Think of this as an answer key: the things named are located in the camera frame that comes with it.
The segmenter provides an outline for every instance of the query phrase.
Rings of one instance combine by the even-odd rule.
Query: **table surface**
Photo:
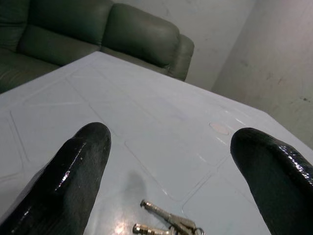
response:
[[[260,129],[313,162],[313,151],[266,113],[95,52],[0,95],[0,215],[94,121],[111,130],[112,149],[86,235],[132,234],[134,223],[165,228],[142,199],[208,235],[269,235],[230,155],[232,134]]]

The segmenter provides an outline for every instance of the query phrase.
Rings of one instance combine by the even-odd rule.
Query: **sofa cushion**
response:
[[[163,67],[172,62],[178,43],[172,23],[125,4],[112,7],[103,46]]]
[[[56,70],[58,67],[0,48],[0,93]]]
[[[32,0],[29,23],[100,45],[110,0]]]
[[[149,64],[149,63],[147,63],[147,62],[145,62],[143,60],[140,60],[140,59],[138,59],[136,57],[133,57],[131,55],[127,55],[127,54],[124,54],[124,53],[119,52],[119,51],[112,50],[112,49],[107,48],[107,47],[101,47],[101,51],[106,53],[106,54],[112,55],[114,57],[120,58],[122,60],[126,60],[128,62],[131,62],[131,63],[133,63],[135,65],[139,65],[139,66],[144,67],[144,68],[149,69],[149,70],[153,70],[153,71],[165,74],[165,75],[167,75],[167,73],[168,73],[167,68],[160,68],[158,66]]]
[[[0,0],[0,47],[16,50],[28,17],[29,0]]]
[[[30,24],[21,38],[18,52],[63,66],[99,49],[94,44]]]

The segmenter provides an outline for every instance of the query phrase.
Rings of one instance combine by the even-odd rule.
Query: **white wall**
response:
[[[114,0],[174,23],[195,43],[186,82],[211,89],[256,0]]]
[[[213,91],[266,111],[313,148],[313,1],[259,0]]]

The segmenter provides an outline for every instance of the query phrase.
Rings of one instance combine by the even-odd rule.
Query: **white table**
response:
[[[164,228],[142,199],[208,235],[268,235],[229,153],[232,134],[258,128],[313,162],[312,150],[266,113],[95,52],[0,95],[0,214],[93,121],[110,128],[112,150],[86,235],[132,234],[136,222]]]

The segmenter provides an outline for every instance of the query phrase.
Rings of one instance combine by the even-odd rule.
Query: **green sofa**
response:
[[[172,23],[110,0],[0,1],[0,93],[94,51],[184,81],[193,50]]]

